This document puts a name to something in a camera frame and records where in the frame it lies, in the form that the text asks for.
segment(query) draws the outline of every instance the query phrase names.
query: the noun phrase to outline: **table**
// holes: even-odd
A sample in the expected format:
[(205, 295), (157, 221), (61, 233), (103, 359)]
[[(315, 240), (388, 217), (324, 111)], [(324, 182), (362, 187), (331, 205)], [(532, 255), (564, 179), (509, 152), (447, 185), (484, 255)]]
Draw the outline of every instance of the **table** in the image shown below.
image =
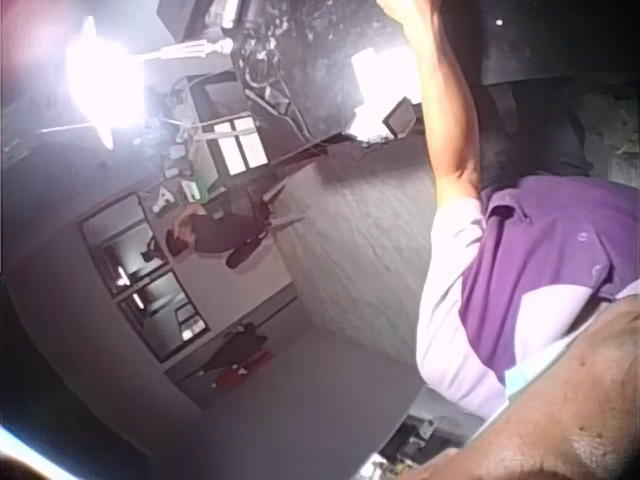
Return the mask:
[[(443, 21), (471, 85), (635, 71), (632, 15), (616, 3), (444, 0)], [(242, 24), (229, 36), (272, 163), (345, 131), (365, 100), (354, 55), (407, 46), (401, 27), (374, 0), (245, 0)], [(266, 85), (291, 101), (293, 122), (256, 99), (265, 97)]]

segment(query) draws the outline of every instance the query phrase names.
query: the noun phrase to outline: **window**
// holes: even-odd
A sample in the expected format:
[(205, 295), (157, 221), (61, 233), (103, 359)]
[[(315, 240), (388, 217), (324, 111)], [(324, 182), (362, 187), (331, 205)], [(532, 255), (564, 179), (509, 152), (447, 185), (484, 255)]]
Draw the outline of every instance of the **window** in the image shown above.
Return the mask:
[[(214, 130), (217, 133), (234, 132), (252, 129), (255, 126), (251, 117), (239, 117), (229, 122), (218, 123), (214, 126)], [(227, 170), (232, 176), (269, 163), (260, 137), (255, 132), (249, 135), (220, 138), (217, 141)]]
[(114, 303), (159, 361), (209, 330), (156, 242), (137, 196), (96, 212), (81, 230)]

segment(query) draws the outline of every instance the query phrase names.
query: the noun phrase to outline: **white sleeve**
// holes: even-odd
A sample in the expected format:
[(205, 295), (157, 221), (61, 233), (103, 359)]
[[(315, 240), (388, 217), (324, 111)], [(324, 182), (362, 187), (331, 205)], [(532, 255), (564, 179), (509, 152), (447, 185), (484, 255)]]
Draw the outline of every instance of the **white sleeve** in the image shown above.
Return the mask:
[(460, 198), (437, 210), (420, 303), (416, 360), (430, 387), (464, 410), (487, 418), (504, 403), (504, 387), (469, 345), (459, 315), (462, 275), (478, 255), (484, 231), (479, 200)]

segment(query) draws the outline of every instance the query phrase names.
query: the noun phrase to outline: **fabric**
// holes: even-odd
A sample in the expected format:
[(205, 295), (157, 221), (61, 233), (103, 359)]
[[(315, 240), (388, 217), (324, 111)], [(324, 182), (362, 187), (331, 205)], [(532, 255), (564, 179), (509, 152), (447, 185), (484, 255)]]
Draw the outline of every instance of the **fabric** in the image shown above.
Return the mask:
[(597, 179), (528, 177), (439, 209), (418, 325), (425, 381), (490, 416), (506, 370), (562, 338), (594, 294), (612, 300), (638, 279), (637, 229), (638, 192)]
[(229, 252), (265, 231), (264, 223), (257, 218), (234, 213), (226, 213), (220, 218), (193, 215), (191, 222), (196, 236), (194, 250), (198, 253)]

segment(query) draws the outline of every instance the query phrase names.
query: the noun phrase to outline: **floor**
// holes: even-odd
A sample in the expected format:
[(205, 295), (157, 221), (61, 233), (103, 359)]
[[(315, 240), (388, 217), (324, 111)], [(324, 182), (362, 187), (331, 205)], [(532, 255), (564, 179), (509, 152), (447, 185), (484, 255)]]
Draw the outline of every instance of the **floor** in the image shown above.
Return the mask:
[[(638, 115), (637, 108), (629, 108), (637, 106), (637, 92), (634, 103), (616, 100), (602, 89), (593, 96), (593, 88), (584, 85), (542, 84), (534, 94), (518, 88), (513, 92), (518, 106), (529, 104), (523, 107), (526, 114), (519, 115), (520, 130), (529, 129), (521, 135), (524, 140), (516, 140), (517, 131), (505, 135), (510, 92), (507, 101), (500, 100), (504, 92), (493, 95), (498, 101), (490, 103), (497, 108), (478, 107), (484, 172), (501, 163), (514, 165), (514, 158), (522, 163), (523, 155), (545, 140), (558, 152), (552, 160), (561, 174), (575, 168), (567, 158), (577, 150), (582, 157), (578, 163), (592, 175), (638, 186)], [(567, 127), (561, 103), (576, 114), (585, 132)], [(541, 109), (541, 104), (549, 108)], [(278, 233), (277, 244), (313, 321), (414, 363), (434, 207), (420, 132), (378, 149), (339, 146), (291, 175), (276, 213), (303, 214), (305, 219)]]

